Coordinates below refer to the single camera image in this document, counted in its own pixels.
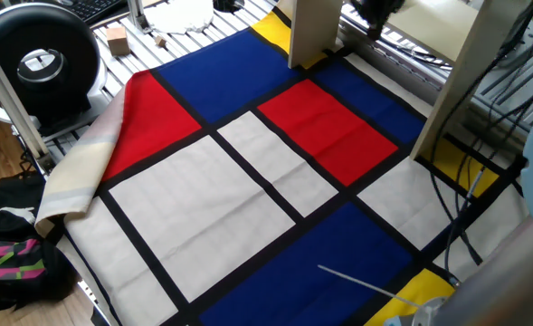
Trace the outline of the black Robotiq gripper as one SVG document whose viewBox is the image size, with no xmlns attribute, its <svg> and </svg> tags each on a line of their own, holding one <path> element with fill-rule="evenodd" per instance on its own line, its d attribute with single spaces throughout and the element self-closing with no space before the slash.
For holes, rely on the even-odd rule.
<svg viewBox="0 0 533 326">
<path fill-rule="evenodd" d="M 385 29 L 384 23 L 390 14 L 396 13 L 403 7 L 405 0 L 350 0 L 350 3 L 370 24 L 366 33 L 369 39 L 380 40 Z"/>
</svg>

